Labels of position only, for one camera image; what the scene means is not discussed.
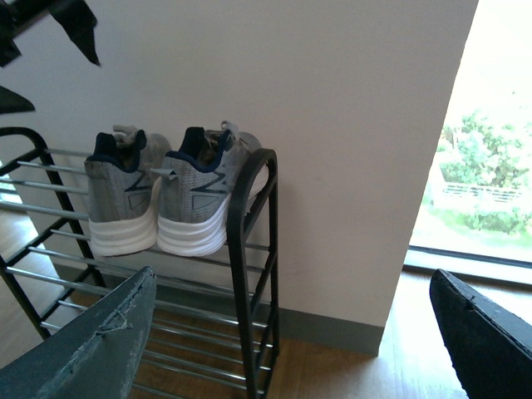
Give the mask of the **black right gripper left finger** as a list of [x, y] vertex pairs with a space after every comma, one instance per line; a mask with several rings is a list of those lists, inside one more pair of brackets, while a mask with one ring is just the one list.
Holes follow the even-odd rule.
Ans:
[[150, 331], [156, 279], [146, 266], [1, 370], [3, 398], [126, 398]]

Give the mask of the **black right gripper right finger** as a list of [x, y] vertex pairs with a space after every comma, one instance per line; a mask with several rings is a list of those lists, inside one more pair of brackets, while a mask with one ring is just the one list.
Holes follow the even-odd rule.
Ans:
[[438, 269], [429, 287], [440, 333], [469, 398], [531, 397], [531, 325]]

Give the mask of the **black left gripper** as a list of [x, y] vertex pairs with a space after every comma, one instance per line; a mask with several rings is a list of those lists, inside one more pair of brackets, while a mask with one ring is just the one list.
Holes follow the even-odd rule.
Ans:
[[[86, 59], [100, 66], [94, 33], [97, 18], [85, 1], [17, 0], [1, 1], [1, 67], [21, 55], [15, 38], [39, 22], [49, 11]], [[28, 99], [0, 86], [1, 113], [30, 111], [35, 111], [35, 106]]]

